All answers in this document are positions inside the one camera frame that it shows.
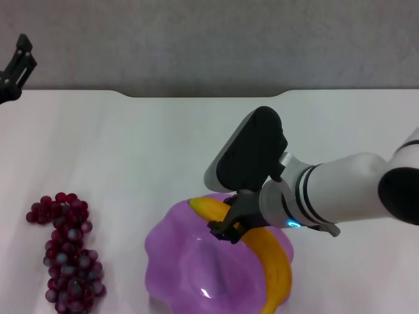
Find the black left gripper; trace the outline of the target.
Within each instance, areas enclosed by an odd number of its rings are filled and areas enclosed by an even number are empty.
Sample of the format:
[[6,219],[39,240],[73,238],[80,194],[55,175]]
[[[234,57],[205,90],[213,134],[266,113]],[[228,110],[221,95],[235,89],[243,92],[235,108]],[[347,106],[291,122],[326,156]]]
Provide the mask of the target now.
[[26,34],[20,34],[12,59],[1,72],[0,104],[16,101],[22,95],[27,79],[37,66],[33,57],[33,45]]

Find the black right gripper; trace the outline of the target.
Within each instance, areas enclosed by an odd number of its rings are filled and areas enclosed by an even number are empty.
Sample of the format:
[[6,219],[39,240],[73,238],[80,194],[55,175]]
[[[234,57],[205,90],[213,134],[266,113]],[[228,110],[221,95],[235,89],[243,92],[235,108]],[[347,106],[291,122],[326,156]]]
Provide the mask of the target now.
[[220,241],[236,244],[249,229],[265,226],[259,205],[259,193],[238,193],[217,204],[208,222],[210,233]]

